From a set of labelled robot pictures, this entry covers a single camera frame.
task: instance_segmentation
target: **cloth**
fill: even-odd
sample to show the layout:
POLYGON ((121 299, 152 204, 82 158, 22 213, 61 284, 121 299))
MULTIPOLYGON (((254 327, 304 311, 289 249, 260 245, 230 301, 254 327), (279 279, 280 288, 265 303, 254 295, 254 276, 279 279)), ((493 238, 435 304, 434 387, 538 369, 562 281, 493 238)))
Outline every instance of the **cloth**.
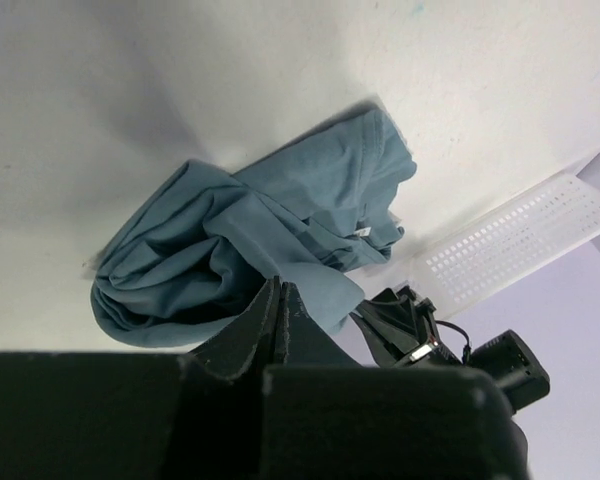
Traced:
POLYGON ((298 286, 309 315, 333 330, 364 298, 340 272, 389 259, 403 231, 388 207, 415 171, 380 110, 233 176, 187 162, 105 249, 91 290, 96 320, 132 345, 205 341, 265 279, 280 276, 298 286))

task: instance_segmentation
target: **clothing tag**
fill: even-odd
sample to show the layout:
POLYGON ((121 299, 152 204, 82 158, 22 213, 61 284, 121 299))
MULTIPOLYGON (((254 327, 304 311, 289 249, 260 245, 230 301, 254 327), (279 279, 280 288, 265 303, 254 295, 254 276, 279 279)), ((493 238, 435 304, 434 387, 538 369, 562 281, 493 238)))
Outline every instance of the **clothing tag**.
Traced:
POLYGON ((371 227, 361 228, 360 230, 356 230, 353 233, 359 237, 368 237, 371 233, 371 227))

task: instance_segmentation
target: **white plastic basket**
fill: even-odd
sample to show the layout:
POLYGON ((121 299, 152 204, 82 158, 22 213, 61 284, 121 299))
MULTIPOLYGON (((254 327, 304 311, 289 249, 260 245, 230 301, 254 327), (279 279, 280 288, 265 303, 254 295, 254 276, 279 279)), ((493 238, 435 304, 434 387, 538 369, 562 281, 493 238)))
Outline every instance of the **white plastic basket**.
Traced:
POLYGON ((411 263, 409 283, 448 318, 600 235, 600 191, 561 173, 411 263))

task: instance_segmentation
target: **crumpled fabric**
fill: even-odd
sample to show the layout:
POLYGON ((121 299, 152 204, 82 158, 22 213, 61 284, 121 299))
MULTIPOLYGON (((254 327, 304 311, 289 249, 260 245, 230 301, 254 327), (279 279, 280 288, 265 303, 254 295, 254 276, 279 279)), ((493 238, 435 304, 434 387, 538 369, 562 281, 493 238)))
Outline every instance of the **crumpled fabric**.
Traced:
POLYGON ((403 234, 388 208, 416 165, 381 110, 340 122, 235 175, 185 163, 104 251, 96 321, 131 345, 206 341, 265 279, 298 286, 333 332, 364 298, 343 273, 384 263, 403 234))

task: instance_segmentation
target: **black cable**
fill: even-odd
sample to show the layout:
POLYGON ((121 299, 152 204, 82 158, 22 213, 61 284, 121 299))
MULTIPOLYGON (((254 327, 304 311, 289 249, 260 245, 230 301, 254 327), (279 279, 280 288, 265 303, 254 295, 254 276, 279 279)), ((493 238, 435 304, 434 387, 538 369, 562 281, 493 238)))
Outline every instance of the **black cable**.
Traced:
POLYGON ((467 344, 462 349, 462 363, 465 365, 469 363, 469 359, 471 358, 471 338, 469 337, 469 334, 465 332, 462 328, 457 326, 455 323, 444 322, 442 320, 436 320, 436 323, 438 325, 442 325, 443 327, 450 328, 451 330, 455 330, 465 338, 467 344))

